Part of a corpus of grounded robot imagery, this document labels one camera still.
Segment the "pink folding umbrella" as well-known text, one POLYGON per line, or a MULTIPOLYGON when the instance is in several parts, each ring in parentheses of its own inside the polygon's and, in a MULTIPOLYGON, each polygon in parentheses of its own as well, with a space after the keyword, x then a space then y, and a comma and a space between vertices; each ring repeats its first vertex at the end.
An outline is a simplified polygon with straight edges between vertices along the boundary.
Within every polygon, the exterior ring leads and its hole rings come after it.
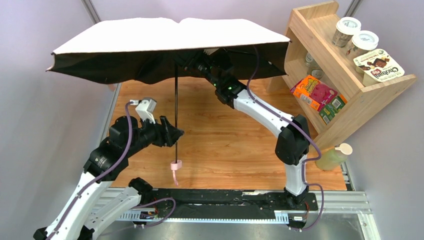
POLYGON ((49 71, 102 85, 154 85, 172 77, 205 79, 195 63, 206 53, 217 63, 214 74, 243 83, 285 75, 290 41, 246 19, 105 20, 53 50, 49 71))

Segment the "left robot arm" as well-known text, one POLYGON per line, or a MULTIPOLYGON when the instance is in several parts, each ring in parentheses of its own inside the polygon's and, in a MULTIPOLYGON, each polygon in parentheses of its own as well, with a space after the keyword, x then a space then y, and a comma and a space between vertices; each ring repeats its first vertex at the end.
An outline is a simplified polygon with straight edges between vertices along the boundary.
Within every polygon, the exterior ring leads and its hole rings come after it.
POLYGON ((132 179, 128 186, 111 202, 93 211, 102 194, 128 165, 129 157, 154 145, 171 147, 184 135, 182 129, 172 126, 165 116, 159 123, 121 116, 109 128, 109 135, 93 150, 83 167, 74 193, 66 203, 70 206, 47 227, 35 231, 35 240, 96 240, 120 215, 131 208, 152 200, 152 186, 140 177, 132 179))

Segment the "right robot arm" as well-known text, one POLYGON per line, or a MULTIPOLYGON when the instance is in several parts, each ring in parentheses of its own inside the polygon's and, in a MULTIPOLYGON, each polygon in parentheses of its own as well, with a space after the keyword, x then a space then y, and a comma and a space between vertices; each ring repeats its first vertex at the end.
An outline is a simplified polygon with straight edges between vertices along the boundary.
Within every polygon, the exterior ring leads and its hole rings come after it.
POLYGON ((194 67, 215 87, 215 95, 223 104, 253 118, 277 138, 275 155, 285 167, 286 200, 300 204, 309 191, 302 172, 302 162, 310 147, 306 118, 302 115, 294 117, 263 102, 232 74, 213 73, 217 62, 206 53, 200 54, 194 67))

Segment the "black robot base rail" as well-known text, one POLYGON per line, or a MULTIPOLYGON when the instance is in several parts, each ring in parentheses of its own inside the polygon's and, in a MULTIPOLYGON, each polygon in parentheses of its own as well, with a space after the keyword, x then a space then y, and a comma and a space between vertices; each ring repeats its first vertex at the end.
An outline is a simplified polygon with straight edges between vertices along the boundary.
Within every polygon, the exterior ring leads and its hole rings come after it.
POLYGON ((284 191, 159 188, 152 190, 143 204, 153 201, 158 203, 129 209, 115 220, 141 224, 169 215, 170 222, 270 223, 300 228, 309 213, 320 211, 312 192, 297 200, 284 191))

